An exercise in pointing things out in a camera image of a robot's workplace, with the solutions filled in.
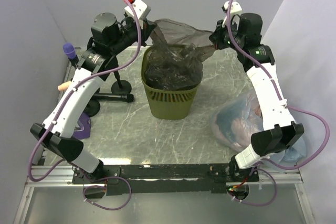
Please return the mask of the grey translucent trash bag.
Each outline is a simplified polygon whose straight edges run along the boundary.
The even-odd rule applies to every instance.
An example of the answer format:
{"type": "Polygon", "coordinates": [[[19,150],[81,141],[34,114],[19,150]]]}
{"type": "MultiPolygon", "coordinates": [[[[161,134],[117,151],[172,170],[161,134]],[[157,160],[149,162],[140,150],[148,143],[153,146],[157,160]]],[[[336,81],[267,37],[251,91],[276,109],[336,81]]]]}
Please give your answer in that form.
{"type": "Polygon", "coordinates": [[[158,19],[152,31],[145,83],[155,89],[189,90],[203,78],[203,62],[215,52],[209,30],[171,19],[158,19]]]}

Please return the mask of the translucent bag with clothes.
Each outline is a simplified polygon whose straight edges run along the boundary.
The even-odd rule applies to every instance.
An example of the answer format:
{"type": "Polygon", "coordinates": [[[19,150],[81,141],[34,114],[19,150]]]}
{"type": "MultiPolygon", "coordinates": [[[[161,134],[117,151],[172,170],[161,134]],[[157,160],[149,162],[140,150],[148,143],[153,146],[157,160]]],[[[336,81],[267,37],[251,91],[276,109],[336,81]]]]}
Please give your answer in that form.
{"type": "Polygon", "coordinates": [[[255,87],[226,102],[213,116],[212,130],[221,143],[237,151],[234,161],[240,168],[264,158],[273,164],[296,163],[306,155],[304,129],[286,105],[278,91],[255,87]]]}

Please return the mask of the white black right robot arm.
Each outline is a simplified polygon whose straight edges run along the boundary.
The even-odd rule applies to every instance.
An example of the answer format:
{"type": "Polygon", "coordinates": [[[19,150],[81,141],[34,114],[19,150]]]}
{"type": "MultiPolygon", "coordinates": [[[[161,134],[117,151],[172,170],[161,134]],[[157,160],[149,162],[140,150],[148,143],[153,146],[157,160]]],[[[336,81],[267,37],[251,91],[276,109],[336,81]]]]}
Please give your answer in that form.
{"type": "Polygon", "coordinates": [[[229,175],[241,181],[263,158],[296,144],[304,127],[296,123],[283,98],[269,46],[261,43],[263,21],[254,13],[229,14],[216,24],[209,39],[216,49],[232,48],[253,84],[263,119],[263,130],[251,136],[251,143],[230,161],[229,175]]]}

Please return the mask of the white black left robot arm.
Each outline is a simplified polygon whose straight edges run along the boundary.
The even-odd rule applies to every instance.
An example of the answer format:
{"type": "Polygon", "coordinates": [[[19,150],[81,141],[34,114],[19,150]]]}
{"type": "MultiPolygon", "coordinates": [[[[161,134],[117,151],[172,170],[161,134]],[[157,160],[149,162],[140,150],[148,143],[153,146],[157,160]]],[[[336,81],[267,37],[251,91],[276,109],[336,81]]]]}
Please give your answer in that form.
{"type": "Polygon", "coordinates": [[[146,18],[138,22],[140,26],[131,15],[126,15],[121,22],[112,13],[97,15],[91,26],[87,50],[77,63],[70,86],[51,115],[30,129],[39,145],[84,170],[86,179],[92,183],[103,179],[103,162],[85,150],[83,142],[74,138],[73,132],[86,105],[110,72],[114,72],[117,85],[122,85],[117,55],[135,42],[145,46],[156,27],[156,23],[146,18]]]}

